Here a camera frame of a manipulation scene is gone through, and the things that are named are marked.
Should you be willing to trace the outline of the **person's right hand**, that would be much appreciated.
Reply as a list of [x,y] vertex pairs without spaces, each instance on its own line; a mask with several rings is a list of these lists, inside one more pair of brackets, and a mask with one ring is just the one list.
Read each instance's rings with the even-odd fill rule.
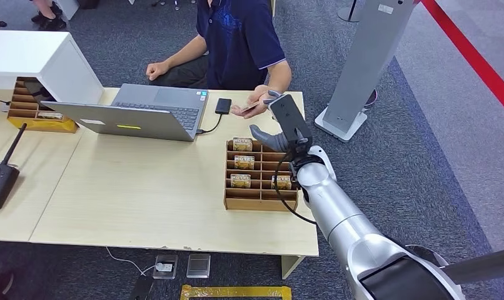
[[153,62],[148,64],[146,68],[146,76],[150,81],[156,80],[158,77],[164,75],[169,70],[167,61]]

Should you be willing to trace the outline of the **person's left hand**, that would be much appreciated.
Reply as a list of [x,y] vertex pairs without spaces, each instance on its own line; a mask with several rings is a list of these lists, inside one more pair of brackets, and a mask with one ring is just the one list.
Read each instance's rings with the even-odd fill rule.
[[273,88],[267,85],[259,85],[255,88],[255,90],[249,95],[248,102],[245,105],[253,106],[248,110],[244,110],[242,107],[238,105],[232,105],[230,112],[236,116],[240,116],[244,119],[253,118],[259,114],[263,114],[267,111],[268,105],[264,103],[264,100],[270,98],[269,91]]

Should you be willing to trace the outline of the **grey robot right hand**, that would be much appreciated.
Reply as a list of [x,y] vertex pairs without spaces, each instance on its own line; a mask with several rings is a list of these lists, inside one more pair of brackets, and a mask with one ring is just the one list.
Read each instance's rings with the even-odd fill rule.
[[[274,90],[269,90],[268,95],[270,96],[270,98],[264,100],[263,103],[267,105],[268,111],[272,114],[273,119],[275,121],[278,121],[275,114],[271,110],[271,103],[277,101],[282,96],[282,94]],[[250,125],[249,129],[251,135],[262,145],[267,146],[272,150],[275,150],[276,152],[287,153],[289,151],[289,142],[284,132],[280,132],[275,135],[268,134],[255,124]]]

